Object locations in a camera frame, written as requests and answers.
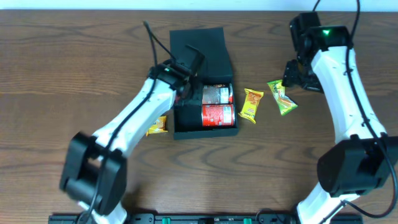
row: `yellow snack packet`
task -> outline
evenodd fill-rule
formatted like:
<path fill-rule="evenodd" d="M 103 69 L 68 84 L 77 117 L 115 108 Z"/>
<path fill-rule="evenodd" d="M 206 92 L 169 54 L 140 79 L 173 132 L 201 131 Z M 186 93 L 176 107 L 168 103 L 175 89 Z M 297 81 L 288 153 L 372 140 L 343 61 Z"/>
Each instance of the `yellow snack packet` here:
<path fill-rule="evenodd" d="M 166 133 L 166 116 L 161 116 L 157 118 L 155 123 L 148 129 L 145 133 L 146 136 L 148 134 L 156 134 L 156 133 Z"/>
<path fill-rule="evenodd" d="M 256 121 L 254 120 L 254 117 L 256 115 L 260 99 L 262 98 L 262 96 L 264 96 L 264 92 L 251 90 L 247 88 L 245 88 L 244 91 L 246 92 L 246 98 L 244 99 L 242 111 L 238 113 L 238 115 L 241 116 L 242 118 L 250 120 L 255 124 Z"/>
<path fill-rule="evenodd" d="M 282 86 L 282 80 L 267 82 L 267 84 L 274 95 L 282 116 L 286 115 L 297 107 L 297 104 L 295 104 L 288 96 L 285 96 L 285 87 Z"/>

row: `canned food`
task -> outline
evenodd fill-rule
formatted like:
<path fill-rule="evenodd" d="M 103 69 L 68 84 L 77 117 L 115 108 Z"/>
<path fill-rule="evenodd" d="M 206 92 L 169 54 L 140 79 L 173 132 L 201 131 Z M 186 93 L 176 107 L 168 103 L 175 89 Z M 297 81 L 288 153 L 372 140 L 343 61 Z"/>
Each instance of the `canned food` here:
<path fill-rule="evenodd" d="M 232 126 L 235 123 L 233 105 L 203 105 L 201 108 L 203 126 Z"/>
<path fill-rule="evenodd" d="M 233 101 L 232 84 L 205 85 L 203 87 L 203 105 L 229 104 Z"/>

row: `can label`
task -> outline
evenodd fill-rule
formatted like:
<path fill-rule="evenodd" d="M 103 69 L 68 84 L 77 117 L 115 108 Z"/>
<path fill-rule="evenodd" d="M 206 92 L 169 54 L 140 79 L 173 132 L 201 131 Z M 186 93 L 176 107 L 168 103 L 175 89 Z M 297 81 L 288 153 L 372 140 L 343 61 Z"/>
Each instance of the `can label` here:
<path fill-rule="evenodd" d="M 203 105 L 220 105 L 232 103 L 232 84 L 205 85 L 203 87 Z"/>
<path fill-rule="evenodd" d="M 203 105 L 203 126 L 232 126 L 235 123 L 233 105 Z"/>

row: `yellow wrapper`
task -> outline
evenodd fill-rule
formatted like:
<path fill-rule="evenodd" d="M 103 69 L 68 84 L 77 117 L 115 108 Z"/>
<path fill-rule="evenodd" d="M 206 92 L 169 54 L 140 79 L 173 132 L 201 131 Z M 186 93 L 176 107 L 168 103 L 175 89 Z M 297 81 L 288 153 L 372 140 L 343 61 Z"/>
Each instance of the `yellow wrapper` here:
<path fill-rule="evenodd" d="M 166 116 L 161 116 L 157 118 L 156 122 L 148 129 L 146 132 L 146 136 L 148 134 L 156 134 L 156 133 L 166 133 Z"/>
<path fill-rule="evenodd" d="M 242 118 L 250 120 L 255 124 L 256 120 L 254 120 L 254 117 L 256 115 L 260 99 L 262 98 L 262 96 L 264 96 L 264 92 L 251 90 L 247 88 L 245 88 L 244 91 L 246 92 L 246 98 L 244 99 L 242 111 L 238 113 L 238 115 L 241 116 Z"/>
<path fill-rule="evenodd" d="M 282 80 L 275 80 L 267 83 L 272 94 L 274 95 L 282 116 L 286 115 L 297 107 L 297 104 L 295 104 L 288 96 L 285 96 L 285 87 L 282 86 Z"/>

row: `green snack packet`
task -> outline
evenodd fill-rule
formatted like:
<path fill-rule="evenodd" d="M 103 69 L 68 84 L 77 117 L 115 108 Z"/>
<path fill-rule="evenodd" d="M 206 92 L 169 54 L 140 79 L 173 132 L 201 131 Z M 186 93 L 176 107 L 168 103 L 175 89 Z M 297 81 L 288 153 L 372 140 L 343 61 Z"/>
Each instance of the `green snack packet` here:
<path fill-rule="evenodd" d="M 297 104 L 295 104 L 288 96 L 285 96 L 285 87 L 282 86 L 282 80 L 267 82 L 267 84 L 274 95 L 282 116 L 286 115 L 297 107 Z"/>

